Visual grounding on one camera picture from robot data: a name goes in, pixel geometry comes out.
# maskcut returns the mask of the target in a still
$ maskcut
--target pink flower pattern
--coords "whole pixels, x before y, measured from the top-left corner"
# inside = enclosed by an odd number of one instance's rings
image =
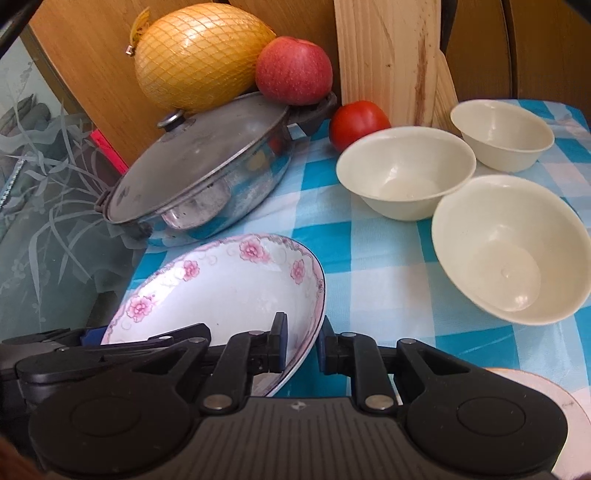
[[[304,266],[304,260],[296,260],[291,267],[291,278],[295,280],[295,283],[299,285],[304,281],[306,274],[306,268]]]
[[[184,281],[189,281],[199,275],[199,265],[195,260],[185,260],[183,262],[183,268],[185,270]]]
[[[149,295],[147,297],[140,297],[136,295],[131,297],[129,300],[129,306],[127,307],[125,313],[135,323],[139,323],[144,319],[144,317],[148,316],[154,305],[155,301],[153,295]]]
[[[258,238],[248,238],[240,244],[240,258],[253,263],[269,263],[271,256]]]

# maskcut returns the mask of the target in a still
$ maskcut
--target tablecloth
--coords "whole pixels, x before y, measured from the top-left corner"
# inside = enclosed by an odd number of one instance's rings
[[[550,189],[591,228],[591,135],[582,113],[559,103],[509,100],[542,117],[555,145],[517,175]],[[571,392],[591,416],[591,301],[548,326],[513,325],[479,310],[446,277],[431,241],[431,220],[397,222],[379,216],[337,180],[337,153],[328,123],[299,141],[285,177],[235,226],[216,235],[270,232],[310,248],[326,273],[328,315],[336,332],[371,335],[394,346],[412,337],[482,367],[518,368]],[[477,174],[494,173],[479,164]],[[130,289],[196,244],[155,231]],[[324,377],[316,354],[279,395],[345,395],[345,377]]]

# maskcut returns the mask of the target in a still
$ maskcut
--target bowl rim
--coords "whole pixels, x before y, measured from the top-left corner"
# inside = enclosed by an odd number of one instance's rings
[[[513,175],[506,175],[506,174],[504,174],[504,175],[503,174],[481,175],[481,176],[475,177],[473,179],[470,179],[469,183],[471,183],[471,184],[482,183],[482,184],[488,184],[489,186],[493,185],[493,184],[497,184],[497,185],[504,184],[505,186],[509,186],[509,187],[517,186],[518,188],[525,187],[525,188],[533,189],[536,192],[536,194],[539,194],[540,196],[548,199],[550,202],[553,202],[561,210],[561,212],[564,213],[564,215],[569,217],[571,220],[574,220],[572,222],[572,224],[573,224],[573,227],[574,227],[576,233],[581,238],[586,237],[588,240],[587,244],[586,244],[587,261],[589,262],[591,260],[591,240],[589,239],[589,233],[587,232],[587,228],[585,227],[582,220],[579,218],[578,214],[572,209],[572,207],[570,207],[570,205],[568,205],[560,197],[558,197],[556,194],[554,194],[551,190],[547,189],[546,187],[543,187],[542,185],[539,185],[536,182],[522,179],[520,177],[515,177]],[[469,288],[466,288],[466,286],[464,285],[464,282],[459,281],[459,279],[457,277],[454,278],[452,275],[449,274],[448,269],[445,267],[445,265],[441,261],[441,257],[439,255],[439,253],[437,252],[437,243],[439,242],[439,240],[437,239],[437,234],[435,233],[435,231],[436,231],[436,228],[438,227],[438,225],[440,224],[440,222],[444,221],[444,219],[439,218],[438,212],[441,212],[441,210],[443,208],[445,208],[445,205],[447,205],[449,202],[452,202],[452,201],[454,201],[453,197],[451,197],[451,198],[446,197],[446,198],[442,199],[441,202],[439,202],[439,204],[435,208],[435,212],[433,213],[433,220],[431,221],[431,240],[433,242],[433,249],[435,250],[435,255],[437,257],[437,260],[438,260],[439,264],[441,265],[441,268],[445,272],[445,275],[447,275],[447,278],[452,282],[452,284],[466,298],[468,298],[468,300],[470,300],[472,303],[474,303],[478,308],[480,308],[481,310],[484,310],[487,313],[490,313],[491,315],[493,315],[497,318],[500,318],[501,320],[505,320],[507,322],[517,323],[519,325],[543,326],[543,325],[550,325],[552,323],[557,323],[557,322],[560,322],[560,321],[570,317],[571,315],[575,314],[584,305],[586,300],[589,298],[589,295],[591,294],[591,274],[588,275],[586,288],[584,289],[584,291],[583,291],[583,289],[581,290],[582,293],[579,295],[579,298],[576,302],[576,306],[568,308],[568,309],[564,309],[564,313],[561,314],[560,317],[557,317],[557,316],[548,317],[547,316],[547,317],[544,317],[543,320],[540,322],[530,322],[527,320],[516,319],[515,317],[511,316],[511,314],[515,313],[515,312],[506,312],[504,310],[501,310],[501,309],[495,307],[493,304],[482,300],[477,295],[474,295]]]
[[[401,133],[402,135],[400,137],[393,137],[390,135],[392,133]],[[369,195],[369,194],[362,193],[356,189],[351,188],[350,185],[347,185],[348,182],[343,182],[342,176],[339,175],[339,166],[341,166],[343,164],[342,158],[345,156],[345,154],[348,151],[350,151],[351,148],[353,148],[353,147],[355,147],[355,148],[361,147],[362,148],[366,143],[370,143],[372,141],[379,140],[381,138],[394,140],[396,138],[410,137],[410,136],[423,136],[423,137],[427,136],[427,137],[431,137],[431,138],[437,138],[438,140],[442,140],[445,142],[449,141],[451,143],[455,143],[460,148],[464,149],[466,151],[466,153],[469,154],[468,156],[472,160],[472,162],[471,162],[472,165],[470,166],[470,172],[464,177],[463,180],[456,183],[453,187],[451,187],[447,190],[442,190],[440,192],[433,193],[431,195],[426,195],[423,197],[418,197],[418,198],[413,198],[413,199],[389,200],[389,199],[385,199],[383,197],[379,197],[376,195]],[[449,193],[455,192],[457,189],[464,186],[472,178],[475,171],[476,171],[476,155],[474,154],[474,151],[472,150],[470,145],[468,145],[461,138],[455,136],[454,134],[451,134],[450,132],[447,132],[445,130],[440,130],[438,128],[421,127],[421,126],[413,126],[413,125],[407,126],[407,127],[386,128],[386,129],[374,132],[372,134],[366,135],[365,137],[360,138],[359,140],[355,141],[350,146],[348,146],[341,153],[341,155],[339,156],[339,159],[337,160],[337,163],[336,163],[337,179],[339,180],[341,185],[343,187],[345,187],[347,190],[349,190],[351,193],[354,193],[355,195],[359,195],[361,197],[364,197],[364,198],[367,198],[370,200],[377,200],[379,202],[392,202],[392,203],[422,202],[423,200],[431,200],[431,199],[443,197],[445,195],[448,195]]]
[[[466,106],[472,106],[472,105],[484,105],[488,108],[499,107],[501,109],[506,109],[506,110],[510,110],[513,112],[519,112],[519,114],[522,115],[523,117],[526,117],[527,119],[529,119],[532,122],[535,122],[536,124],[541,126],[542,129],[546,131],[546,133],[550,133],[550,135],[552,137],[552,142],[550,142],[548,145],[546,145],[543,148],[509,148],[509,147],[501,147],[500,145],[493,145],[487,140],[484,140],[481,138],[476,138],[472,134],[470,134],[469,132],[462,130],[458,126],[456,121],[454,120],[454,117],[457,115],[457,113],[456,113],[457,111],[461,111],[462,109],[465,109]],[[465,102],[460,102],[450,112],[450,119],[452,120],[452,123],[454,124],[454,126],[462,133],[462,135],[466,135],[467,137],[473,138],[474,140],[479,141],[480,143],[483,143],[489,147],[498,148],[499,150],[506,151],[506,152],[542,153],[542,152],[545,152],[546,150],[548,150],[549,148],[551,148],[552,145],[554,145],[554,143],[556,142],[556,136],[554,135],[554,132],[552,131],[550,126],[546,122],[544,122],[544,120],[542,120],[539,116],[537,116],[535,113],[530,112],[527,108],[523,108],[522,106],[519,106],[519,105],[514,105],[513,103],[503,102],[502,100],[475,99],[475,100],[466,100]]]

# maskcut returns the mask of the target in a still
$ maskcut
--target pot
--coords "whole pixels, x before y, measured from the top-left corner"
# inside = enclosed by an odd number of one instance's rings
[[[189,119],[177,111],[158,124],[165,134],[95,209],[116,225],[139,222],[148,233],[166,228],[174,245],[206,239],[244,217],[280,182],[293,154],[290,130],[311,136],[335,108],[332,92],[308,107],[255,92]]]

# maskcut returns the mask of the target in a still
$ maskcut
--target tomato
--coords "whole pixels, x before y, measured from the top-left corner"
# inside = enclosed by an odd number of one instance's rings
[[[329,126],[333,146],[342,152],[360,138],[390,128],[386,114],[373,102],[359,100],[339,108]]]

